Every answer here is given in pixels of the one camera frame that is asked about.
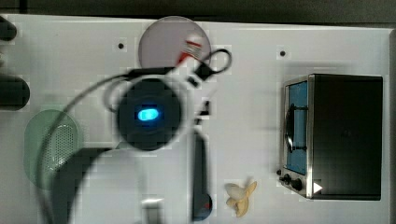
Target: blue light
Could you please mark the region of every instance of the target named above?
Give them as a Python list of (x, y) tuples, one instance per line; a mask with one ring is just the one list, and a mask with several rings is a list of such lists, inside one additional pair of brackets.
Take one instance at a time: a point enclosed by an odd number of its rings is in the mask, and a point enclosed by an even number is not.
[(137, 117), (142, 121), (148, 121), (158, 118), (159, 114), (157, 109), (143, 109), (139, 111)]

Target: circular sensor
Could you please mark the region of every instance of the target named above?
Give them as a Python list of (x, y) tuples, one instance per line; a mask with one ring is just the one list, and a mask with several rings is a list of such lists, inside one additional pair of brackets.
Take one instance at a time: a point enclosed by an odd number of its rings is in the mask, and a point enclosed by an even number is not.
[(156, 150), (172, 140), (180, 127), (181, 103), (158, 78), (139, 81), (120, 100), (117, 125), (132, 147)]

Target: black cable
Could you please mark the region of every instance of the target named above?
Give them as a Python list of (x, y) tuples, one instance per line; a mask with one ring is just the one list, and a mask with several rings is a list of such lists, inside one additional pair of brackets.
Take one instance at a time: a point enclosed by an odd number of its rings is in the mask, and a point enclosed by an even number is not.
[[(229, 55), (229, 61), (228, 64), (221, 70), (219, 71), (213, 71), (211, 70), (212, 74), (217, 74), (220, 72), (225, 71), (226, 69), (228, 69), (231, 65), (231, 53), (226, 50), (226, 49), (218, 49), (216, 51), (210, 52), (206, 57), (204, 57), (203, 60), (200, 61), (200, 63), (204, 63), (204, 61), (206, 61), (208, 58), (210, 58), (212, 55), (218, 53), (218, 52), (225, 52)], [(44, 153), (46, 151), (46, 148), (48, 146), (48, 144), (50, 143), (50, 139), (52, 137), (52, 135), (54, 134), (55, 130), (58, 128), (59, 124), (61, 123), (61, 121), (64, 119), (64, 117), (67, 115), (67, 112), (69, 112), (73, 106), (75, 106), (79, 101), (81, 101), (86, 95), (88, 95), (90, 92), (97, 90), (99, 87), (105, 85), (107, 82), (114, 80), (116, 78), (120, 78), (119, 81), (117, 81), (117, 84), (120, 84), (121, 81), (123, 80), (132, 80), (138, 77), (142, 77), (145, 75), (166, 75), (167, 73), (169, 73), (172, 69), (174, 69), (175, 67), (163, 67), (163, 68), (147, 68), (147, 69), (134, 69), (131, 70), (127, 75), (117, 75), (114, 77), (108, 77), (105, 78), (97, 83), (95, 83), (93, 86), (89, 87), (88, 89), (86, 89), (85, 91), (81, 92), (78, 96), (76, 96), (68, 105), (66, 105), (64, 107), (64, 109), (62, 110), (62, 112), (60, 113), (60, 115), (56, 118), (56, 120), (52, 123), (52, 125), (49, 128), (49, 131), (46, 135), (46, 137), (44, 138), (43, 142), (41, 143), (41, 150), (38, 152), (38, 160), (36, 163), (36, 177), (37, 177), (37, 182), (38, 185), (41, 186), (42, 185), (42, 174), (41, 174), (41, 169), (42, 169), (42, 157), (44, 156)], [(110, 91), (106, 91), (107, 94), (109, 94), (109, 92), (111, 93), (112, 90), (114, 90), (114, 88), (116, 87), (116, 84), (112, 84), (110, 87)], [(36, 197), (38, 199), (39, 205), (40, 205), (40, 210), (42, 213), (42, 216), (44, 218), (44, 221), (47, 222), (48, 224), (53, 224), (53, 215), (50, 211), (50, 206), (45, 198), (44, 193), (42, 192), (42, 190), (37, 187), (35, 189), (35, 193), (36, 193)]]
[[(67, 112), (70, 111), (71, 108), (73, 108), (74, 105), (76, 105), (81, 99), (83, 99), (87, 94), (89, 94), (92, 91), (95, 91), (96, 89), (98, 89), (99, 87), (101, 87), (102, 85), (106, 84), (107, 82), (113, 80), (114, 78), (118, 78), (118, 77), (125, 77), (125, 75), (118, 75), (118, 76), (114, 76), (114, 77), (108, 77), (105, 78), (99, 82), (97, 82), (96, 84), (94, 84), (93, 86), (89, 87), (87, 90), (83, 91), (82, 93), (80, 93), (77, 97), (75, 97), (63, 110), (62, 113), (56, 118), (56, 120), (52, 123), (52, 125), (49, 128), (49, 131), (46, 135), (46, 137), (44, 138), (42, 144), (41, 144), (41, 150), (38, 152), (38, 161), (36, 164), (36, 177), (37, 177), (37, 182), (38, 185), (41, 186), (42, 185), (42, 174), (41, 174), (41, 169), (42, 169), (42, 157), (44, 156), (44, 153), (46, 151), (46, 148), (48, 146), (48, 144), (50, 143), (50, 139), (53, 135), (53, 133), (55, 132), (55, 130), (58, 128), (60, 122), (64, 119), (65, 115)], [(40, 209), (41, 209), (41, 213), (43, 215), (43, 218), (45, 219), (45, 221), (47, 221), (47, 223), (52, 224), (53, 223), (53, 217), (52, 214), (50, 213), (50, 206), (48, 205), (46, 199), (45, 199), (45, 195), (42, 192), (42, 190), (37, 187), (36, 188), (36, 196), (38, 199), (38, 202), (40, 204)]]
[(128, 78), (123, 77), (120, 78), (117, 81), (113, 81), (105, 90), (105, 93), (103, 94), (103, 105), (105, 106), (105, 108), (107, 108), (109, 111), (115, 113), (116, 109), (113, 108), (113, 106), (110, 103), (110, 95), (111, 93), (114, 91), (114, 89), (116, 87), (118, 87), (120, 85), (121, 82), (128, 80)]
[(159, 68), (143, 68), (143, 69), (134, 69), (128, 73), (125, 77), (121, 77), (119, 80), (111, 83), (105, 90), (103, 95), (103, 104), (105, 108), (107, 108), (111, 112), (116, 112), (116, 109), (110, 103), (110, 95), (111, 93), (120, 85), (122, 81), (131, 81), (132, 79), (142, 77), (145, 75), (166, 75), (175, 67), (159, 67)]
[(217, 49), (215, 51), (210, 52), (209, 54), (207, 54), (200, 62), (204, 63), (204, 61), (208, 60), (209, 58), (211, 58), (213, 55), (217, 54), (217, 53), (226, 53), (228, 55), (228, 62), (227, 64), (220, 70), (215, 71), (211, 69), (211, 75), (217, 74), (217, 73), (222, 73), (225, 70), (229, 69), (231, 67), (231, 63), (233, 62), (233, 56), (231, 55), (231, 52), (228, 51), (227, 49)]

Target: small red object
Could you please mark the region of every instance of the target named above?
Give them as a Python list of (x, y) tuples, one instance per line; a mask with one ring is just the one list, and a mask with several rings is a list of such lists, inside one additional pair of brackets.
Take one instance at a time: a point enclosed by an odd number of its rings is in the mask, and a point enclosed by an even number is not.
[(193, 57), (194, 59), (198, 60), (201, 53), (201, 48), (201, 37), (198, 35), (189, 35), (186, 40), (186, 45), (181, 51), (180, 56), (177, 60), (177, 66), (188, 57)]
[(210, 203), (206, 203), (206, 204), (204, 205), (204, 208), (210, 209)]

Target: oven window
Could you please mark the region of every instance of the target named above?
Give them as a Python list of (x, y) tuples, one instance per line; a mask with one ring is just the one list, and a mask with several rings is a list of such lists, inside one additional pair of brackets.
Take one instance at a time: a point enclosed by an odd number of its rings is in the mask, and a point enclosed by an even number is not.
[(306, 119), (308, 107), (308, 84), (301, 82), (289, 86), (289, 109), (295, 106), (292, 151), (288, 150), (286, 168), (301, 175), (306, 173)]

